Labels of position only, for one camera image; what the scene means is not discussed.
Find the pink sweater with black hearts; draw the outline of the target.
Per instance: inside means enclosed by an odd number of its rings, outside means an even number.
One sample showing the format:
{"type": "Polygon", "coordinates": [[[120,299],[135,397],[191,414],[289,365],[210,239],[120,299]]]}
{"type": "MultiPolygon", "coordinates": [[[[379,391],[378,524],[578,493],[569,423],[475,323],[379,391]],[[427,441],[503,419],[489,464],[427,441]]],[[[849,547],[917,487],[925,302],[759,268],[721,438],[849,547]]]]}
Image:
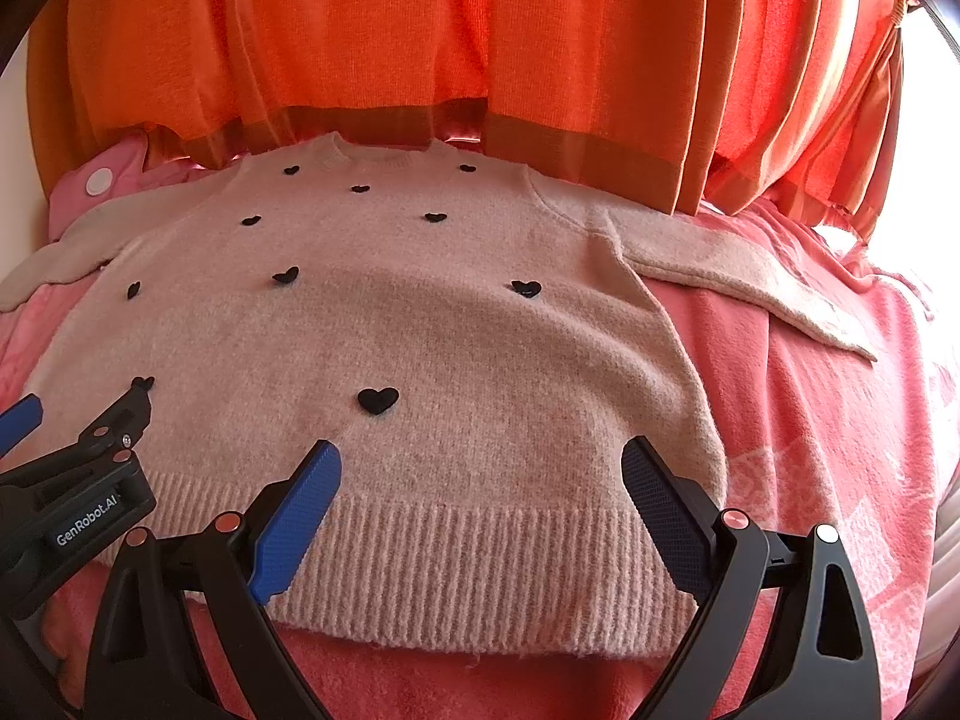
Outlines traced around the pink sweater with black hearts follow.
{"type": "Polygon", "coordinates": [[[337,137],[96,206],[3,281],[86,283],[29,376],[62,444],[135,377],[151,528],[247,504],[318,440],[342,484],[281,621],[437,652],[649,658],[692,603],[622,481],[651,440],[714,499],[727,463],[649,278],[713,286],[874,359],[766,250],[526,166],[337,137]]]}

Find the pink patterned bed blanket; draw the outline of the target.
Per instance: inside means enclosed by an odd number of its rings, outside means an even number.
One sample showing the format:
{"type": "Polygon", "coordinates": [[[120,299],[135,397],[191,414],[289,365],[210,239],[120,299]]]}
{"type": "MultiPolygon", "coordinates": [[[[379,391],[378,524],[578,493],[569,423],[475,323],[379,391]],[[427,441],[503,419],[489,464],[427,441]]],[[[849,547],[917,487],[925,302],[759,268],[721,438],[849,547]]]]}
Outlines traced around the pink patterned bed blanket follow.
{"type": "MultiPolygon", "coordinates": [[[[957,387],[935,359],[928,317],[901,281],[844,265],[771,206],[738,218],[672,218],[766,250],[878,339],[877,356],[864,359],[713,286],[647,280],[700,376],[724,447],[727,491],[716,502],[770,530],[839,528],[874,631],[882,712],[893,717],[907,702],[935,514],[958,463],[957,387]]],[[[46,284],[18,309],[2,305],[5,397],[29,392],[29,376],[85,293],[84,281],[46,284]]],[[[309,681],[343,718],[620,718],[680,639],[649,658],[437,652],[278,619],[309,681]]]]}

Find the pink pillow with white dot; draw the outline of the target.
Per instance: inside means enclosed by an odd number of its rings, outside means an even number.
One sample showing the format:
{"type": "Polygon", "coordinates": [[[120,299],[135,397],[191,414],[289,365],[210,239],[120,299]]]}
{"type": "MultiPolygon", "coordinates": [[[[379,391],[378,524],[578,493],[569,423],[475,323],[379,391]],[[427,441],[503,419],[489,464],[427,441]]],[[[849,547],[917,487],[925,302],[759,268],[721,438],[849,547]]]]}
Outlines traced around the pink pillow with white dot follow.
{"type": "Polygon", "coordinates": [[[89,210],[133,193],[187,184],[210,176],[189,158],[148,165],[148,137],[133,133],[67,172],[52,190],[47,210],[47,240],[58,241],[89,210]]]}

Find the orange curtain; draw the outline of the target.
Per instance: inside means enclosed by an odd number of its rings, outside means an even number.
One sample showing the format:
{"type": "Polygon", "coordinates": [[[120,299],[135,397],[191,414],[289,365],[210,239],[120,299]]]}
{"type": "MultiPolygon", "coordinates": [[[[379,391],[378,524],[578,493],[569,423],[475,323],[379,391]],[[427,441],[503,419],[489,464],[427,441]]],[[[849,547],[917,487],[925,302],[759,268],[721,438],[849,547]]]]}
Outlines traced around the orange curtain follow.
{"type": "Polygon", "coordinates": [[[907,0],[50,0],[28,110],[44,185],[127,133],[221,167],[337,132],[460,142],[665,213],[869,239],[907,0]]]}

